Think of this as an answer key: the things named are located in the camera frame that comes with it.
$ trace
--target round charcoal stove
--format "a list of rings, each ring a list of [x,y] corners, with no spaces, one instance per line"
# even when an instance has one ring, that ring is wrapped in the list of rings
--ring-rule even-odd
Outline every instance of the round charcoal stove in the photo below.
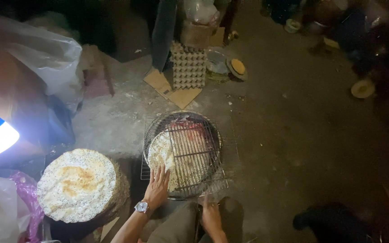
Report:
[[[172,133],[179,132],[179,134],[190,135],[194,132],[202,134],[205,140],[202,149],[184,150],[178,151],[176,154],[175,149],[174,160],[178,158],[179,163],[193,163],[198,167],[206,168],[202,173],[197,175],[200,180],[189,179],[185,176],[184,170],[176,164],[176,174],[179,181],[179,187],[172,192],[169,192],[169,199],[171,200],[187,200],[199,196],[208,187],[211,191],[214,188],[221,188],[221,186],[215,185],[218,180],[224,179],[224,172],[221,168],[221,160],[223,156],[223,141],[216,125],[206,118],[205,116],[191,111],[173,111],[167,112],[154,119],[148,126],[143,139],[143,162],[141,179],[149,180],[149,161],[148,152],[151,142],[159,133],[166,131],[169,132],[170,137],[173,137]],[[173,147],[195,147],[200,146],[196,143],[196,139],[171,139]],[[187,181],[196,181],[196,183],[187,183]]]

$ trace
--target dirty floor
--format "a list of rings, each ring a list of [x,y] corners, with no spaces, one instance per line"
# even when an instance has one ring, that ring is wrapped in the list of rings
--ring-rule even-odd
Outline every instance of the dirty floor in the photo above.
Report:
[[[223,162],[233,175],[225,194],[244,206],[244,241],[314,242],[292,219],[326,202],[372,220],[384,207],[382,186],[389,187],[389,127],[374,116],[372,100],[348,95],[357,77],[343,54],[311,56],[314,39],[286,33],[248,2],[233,25],[240,38],[227,48],[249,80],[210,82],[187,107],[216,120],[237,144]],[[124,63],[112,78],[113,98],[84,101],[73,121],[76,147],[138,161],[145,119],[177,109],[142,80],[150,62]]]

